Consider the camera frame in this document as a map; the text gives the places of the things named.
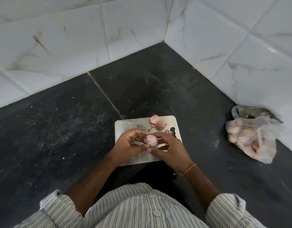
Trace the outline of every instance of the bracelet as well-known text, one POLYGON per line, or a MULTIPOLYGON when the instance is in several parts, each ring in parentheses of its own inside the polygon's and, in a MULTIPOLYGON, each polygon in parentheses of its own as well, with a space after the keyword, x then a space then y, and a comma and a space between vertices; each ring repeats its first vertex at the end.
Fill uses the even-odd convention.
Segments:
POLYGON ((183 174, 180 173, 181 176, 183 176, 184 174, 186 174, 191 168, 193 168, 194 166, 196 166, 197 164, 193 164, 188 170, 186 170, 183 174))

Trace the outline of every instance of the forearm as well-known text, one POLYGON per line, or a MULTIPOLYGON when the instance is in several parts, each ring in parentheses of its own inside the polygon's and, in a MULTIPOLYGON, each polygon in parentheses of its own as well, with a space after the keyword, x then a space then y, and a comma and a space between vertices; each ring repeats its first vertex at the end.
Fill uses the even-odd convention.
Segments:
POLYGON ((65 193, 83 216, 115 168, 116 166, 106 157, 65 193))
POLYGON ((220 190, 197 166, 186 172, 184 177, 192 185, 200 204, 206 212, 212 200, 221 193, 220 190))

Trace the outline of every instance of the plastic bag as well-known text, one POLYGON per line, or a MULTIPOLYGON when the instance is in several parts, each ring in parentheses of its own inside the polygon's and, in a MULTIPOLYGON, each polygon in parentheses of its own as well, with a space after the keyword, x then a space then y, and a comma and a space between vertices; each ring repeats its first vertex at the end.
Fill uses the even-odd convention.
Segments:
POLYGON ((226 122, 228 140, 253 159, 270 164, 276 155, 276 138, 285 131, 284 124, 266 116, 236 118, 226 122))

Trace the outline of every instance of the person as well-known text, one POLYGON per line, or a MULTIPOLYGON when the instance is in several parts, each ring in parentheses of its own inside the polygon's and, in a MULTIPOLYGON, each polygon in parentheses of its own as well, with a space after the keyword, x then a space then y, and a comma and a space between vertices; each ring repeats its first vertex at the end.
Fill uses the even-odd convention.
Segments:
POLYGON ((108 227, 264 227, 246 211, 235 194, 221 193, 194 164, 182 142, 168 133, 153 133, 160 148, 144 142, 148 133, 133 129, 120 136, 113 149, 65 194, 54 191, 40 202, 40 210, 15 228, 108 227), (178 171, 192 185, 206 217, 205 223, 178 201, 145 183, 126 184, 93 200, 109 175, 120 164, 147 151, 178 171))

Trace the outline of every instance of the white shirt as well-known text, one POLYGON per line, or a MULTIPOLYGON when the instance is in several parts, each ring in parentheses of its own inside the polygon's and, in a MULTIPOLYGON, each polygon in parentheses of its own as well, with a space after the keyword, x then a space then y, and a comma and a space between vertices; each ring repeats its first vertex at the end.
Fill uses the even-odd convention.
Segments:
POLYGON ((15 228, 220 228, 264 227, 235 194, 220 194, 210 204, 206 223, 178 201, 145 183, 128 184, 105 194, 85 217, 67 195, 56 190, 40 202, 40 210, 15 228))

